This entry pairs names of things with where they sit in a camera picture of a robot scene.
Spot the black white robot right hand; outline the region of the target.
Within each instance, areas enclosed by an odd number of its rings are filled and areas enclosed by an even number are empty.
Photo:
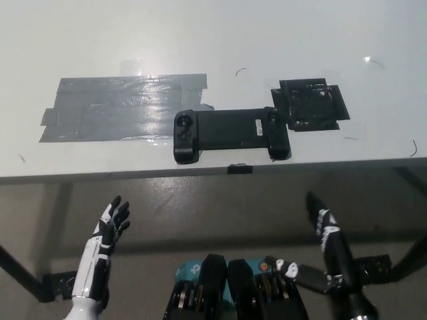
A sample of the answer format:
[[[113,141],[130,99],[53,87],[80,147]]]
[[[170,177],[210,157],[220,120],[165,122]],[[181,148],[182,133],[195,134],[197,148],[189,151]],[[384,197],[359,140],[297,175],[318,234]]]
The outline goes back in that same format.
[[[272,266],[286,278],[316,293],[335,298],[362,295],[363,286],[350,247],[331,209],[311,191],[306,209],[317,238],[326,270],[322,271],[294,261],[271,258]]]

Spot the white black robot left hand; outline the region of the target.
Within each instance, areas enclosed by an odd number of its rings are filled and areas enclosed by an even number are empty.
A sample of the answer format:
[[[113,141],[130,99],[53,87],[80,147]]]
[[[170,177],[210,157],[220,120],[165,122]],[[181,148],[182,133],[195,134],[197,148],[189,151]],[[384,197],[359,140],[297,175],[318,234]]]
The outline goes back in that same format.
[[[107,205],[87,240],[71,293],[66,319],[98,319],[109,302],[111,258],[122,233],[129,228],[129,202],[116,196]]]

